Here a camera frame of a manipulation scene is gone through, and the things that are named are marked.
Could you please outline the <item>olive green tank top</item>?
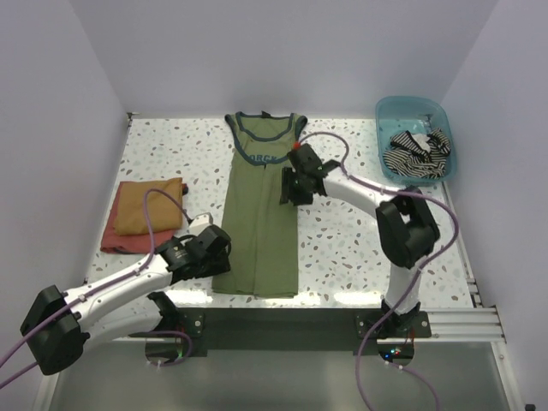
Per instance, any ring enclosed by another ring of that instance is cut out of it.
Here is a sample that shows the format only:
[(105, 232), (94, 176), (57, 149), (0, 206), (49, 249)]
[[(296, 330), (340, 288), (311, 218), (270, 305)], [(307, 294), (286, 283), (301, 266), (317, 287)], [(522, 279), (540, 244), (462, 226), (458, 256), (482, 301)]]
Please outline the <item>olive green tank top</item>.
[(288, 152), (307, 125), (292, 113), (228, 114), (234, 152), (222, 228), (231, 238), (230, 270), (215, 276), (214, 292), (292, 298), (298, 292), (297, 210), (281, 204)]

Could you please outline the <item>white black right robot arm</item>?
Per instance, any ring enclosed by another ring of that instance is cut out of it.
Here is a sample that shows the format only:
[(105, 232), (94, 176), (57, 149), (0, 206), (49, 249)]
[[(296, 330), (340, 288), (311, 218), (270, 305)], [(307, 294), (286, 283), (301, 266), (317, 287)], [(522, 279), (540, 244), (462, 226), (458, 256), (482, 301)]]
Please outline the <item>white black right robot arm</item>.
[(420, 311), (420, 264), (433, 252), (439, 229), (418, 188), (395, 194), (375, 190), (358, 177), (347, 176), (336, 160), (322, 162), (308, 144), (294, 144), (283, 168), (282, 204), (307, 206), (316, 196), (341, 200), (374, 217), (390, 279), (381, 302), (381, 325), (394, 337), (407, 331)]

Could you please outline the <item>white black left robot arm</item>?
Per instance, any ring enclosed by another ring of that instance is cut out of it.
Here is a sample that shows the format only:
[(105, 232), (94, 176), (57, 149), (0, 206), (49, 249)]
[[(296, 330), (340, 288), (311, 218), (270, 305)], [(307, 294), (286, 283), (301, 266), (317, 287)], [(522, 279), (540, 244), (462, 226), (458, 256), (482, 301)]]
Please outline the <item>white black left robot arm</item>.
[(231, 239), (217, 225), (173, 237), (125, 270), (68, 291), (41, 290), (21, 334), (44, 375), (72, 366), (86, 351), (119, 337), (168, 336), (182, 322), (165, 288), (229, 271)]

